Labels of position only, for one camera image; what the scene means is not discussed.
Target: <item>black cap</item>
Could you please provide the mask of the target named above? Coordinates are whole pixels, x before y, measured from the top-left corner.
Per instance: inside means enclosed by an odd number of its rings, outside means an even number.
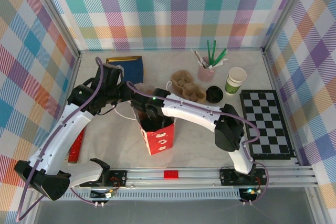
[[[206,91],[206,100],[210,103],[219,103],[223,99],[223,92],[217,86],[211,86]]]

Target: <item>red box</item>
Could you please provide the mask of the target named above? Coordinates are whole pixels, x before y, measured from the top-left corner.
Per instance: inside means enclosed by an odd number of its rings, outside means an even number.
[[[141,127],[139,113],[137,110],[134,110],[134,115],[139,123],[141,134],[143,136],[143,139],[145,140],[145,144],[147,146],[150,155],[162,152],[164,150],[168,150],[173,147],[176,119],[174,119],[173,124],[165,128],[162,128],[155,132],[152,131],[146,132]]]

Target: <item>chessboard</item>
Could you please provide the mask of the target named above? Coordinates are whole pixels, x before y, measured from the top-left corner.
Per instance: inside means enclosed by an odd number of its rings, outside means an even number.
[[[242,90],[240,94],[244,118],[260,130],[260,139],[250,143],[255,159],[291,159],[295,157],[287,127],[275,90]],[[246,124],[247,138],[256,131]]]

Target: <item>plaid wallpaper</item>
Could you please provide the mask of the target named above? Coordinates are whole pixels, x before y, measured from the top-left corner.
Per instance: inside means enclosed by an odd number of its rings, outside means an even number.
[[[40,0],[0,0],[0,58],[0,223],[15,223],[14,166],[55,125],[75,57]]]
[[[260,47],[286,0],[54,2],[79,48],[119,50]]]
[[[295,141],[336,223],[336,0],[300,0],[269,60]]]

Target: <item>green and white cup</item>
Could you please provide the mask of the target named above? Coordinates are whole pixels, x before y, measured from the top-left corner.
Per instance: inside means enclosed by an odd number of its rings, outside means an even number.
[[[228,94],[235,94],[246,80],[247,73],[242,68],[231,68],[226,77],[225,91]]]

